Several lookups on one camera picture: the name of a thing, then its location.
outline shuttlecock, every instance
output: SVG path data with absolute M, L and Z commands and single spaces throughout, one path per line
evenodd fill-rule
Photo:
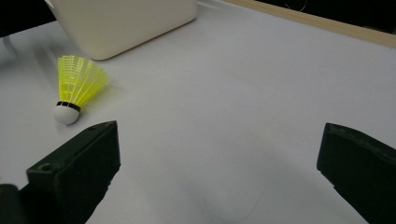
M 81 107 L 108 82 L 105 70 L 74 55 L 58 59 L 59 98 L 54 117 L 62 124 L 76 122 Z

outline white box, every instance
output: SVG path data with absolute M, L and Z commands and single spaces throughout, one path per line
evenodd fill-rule
M 189 21 L 196 0 L 45 0 L 69 37 L 103 60 Z

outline black object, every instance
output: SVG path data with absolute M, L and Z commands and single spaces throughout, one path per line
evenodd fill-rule
M 119 169 L 117 122 L 91 126 L 29 168 L 18 194 L 0 186 L 0 223 L 85 223 Z
M 386 0 L 256 0 L 278 7 L 373 28 L 392 34 L 396 29 L 396 1 Z
M 367 222 L 396 222 L 394 148 L 365 133 L 327 123 L 318 170 Z
M 56 21 L 44 0 L 1 0 L 0 37 Z

